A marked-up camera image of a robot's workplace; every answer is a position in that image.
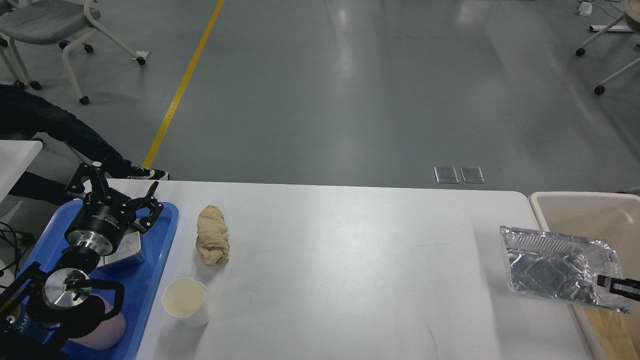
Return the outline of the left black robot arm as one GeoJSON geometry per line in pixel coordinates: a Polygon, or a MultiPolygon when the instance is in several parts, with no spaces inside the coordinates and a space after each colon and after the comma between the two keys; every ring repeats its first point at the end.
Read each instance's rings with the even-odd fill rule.
{"type": "Polygon", "coordinates": [[[66,342],[95,331],[121,314],[125,287],[91,278],[128,234],[146,233],[164,210],[154,181],[142,197],[110,187],[102,167],[82,162],[67,195],[82,206],[64,238],[68,246],[52,269],[32,262],[1,293],[1,355],[5,360],[67,360],[66,342]]]}

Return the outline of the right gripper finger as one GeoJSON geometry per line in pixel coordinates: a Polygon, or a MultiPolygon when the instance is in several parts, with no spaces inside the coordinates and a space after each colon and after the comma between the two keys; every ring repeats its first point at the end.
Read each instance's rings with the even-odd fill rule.
{"type": "Polygon", "coordinates": [[[616,278],[614,276],[597,276],[597,285],[604,287],[611,294],[627,299],[640,301],[640,281],[631,278],[616,278]]]}

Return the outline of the left black cylindrical gripper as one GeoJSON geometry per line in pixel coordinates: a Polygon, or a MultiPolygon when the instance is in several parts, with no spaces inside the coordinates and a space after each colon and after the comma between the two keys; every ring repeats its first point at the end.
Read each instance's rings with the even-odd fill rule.
{"type": "Polygon", "coordinates": [[[164,210],[156,196],[159,184],[154,181],[145,196],[118,199],[102,166],[82,162],[62,191],[83,201],[65,231],[67,244],[84,246],[96,253],[115,253],[130,227],[146,234],[164,210]],[[148,214],[139,217],[142,209],[147,209],[148,214]]]}

